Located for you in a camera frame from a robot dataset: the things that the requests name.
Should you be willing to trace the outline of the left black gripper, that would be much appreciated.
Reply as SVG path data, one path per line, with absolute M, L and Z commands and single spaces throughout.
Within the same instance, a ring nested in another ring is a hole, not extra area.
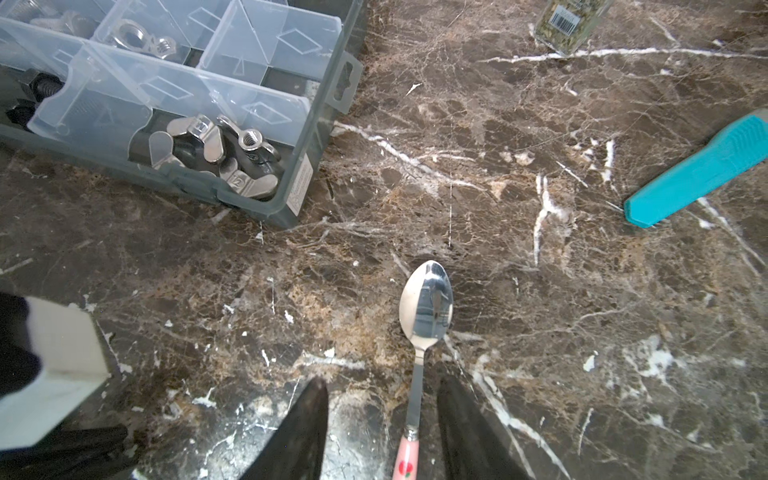
M 125 426 L 49 434 L 108 376 L 88 313 L 2 293 L 1 478 L 130 479 Z

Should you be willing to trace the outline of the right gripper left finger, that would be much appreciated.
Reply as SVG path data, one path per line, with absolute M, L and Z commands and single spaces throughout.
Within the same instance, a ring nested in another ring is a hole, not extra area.
M 320 479 L 328 417 L 327 384 L 315 377 L 240 478 Z

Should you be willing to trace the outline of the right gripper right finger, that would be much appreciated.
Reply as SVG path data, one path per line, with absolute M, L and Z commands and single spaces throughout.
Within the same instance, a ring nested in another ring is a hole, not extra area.
M 530 479 L 456 377 L 441 380 L 437 410 L 447 479 Z

